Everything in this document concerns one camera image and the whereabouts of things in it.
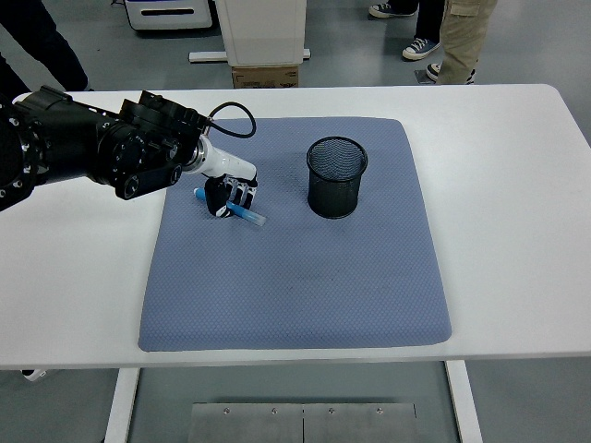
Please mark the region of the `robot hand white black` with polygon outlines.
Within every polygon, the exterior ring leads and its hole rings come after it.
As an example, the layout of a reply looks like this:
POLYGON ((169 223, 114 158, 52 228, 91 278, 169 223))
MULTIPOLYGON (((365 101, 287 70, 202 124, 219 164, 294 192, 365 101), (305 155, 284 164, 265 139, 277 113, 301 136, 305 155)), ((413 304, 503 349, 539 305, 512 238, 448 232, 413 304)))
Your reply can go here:
POLYGON ((229 202, 249 210, 258 190, 256 167, 214 148, 205 137, 200 138, 199 147, 202 159, 198 172, 207 177, 204 195, 210 214, 218 218, 230 217, 233 211, 228 207, 229 202))

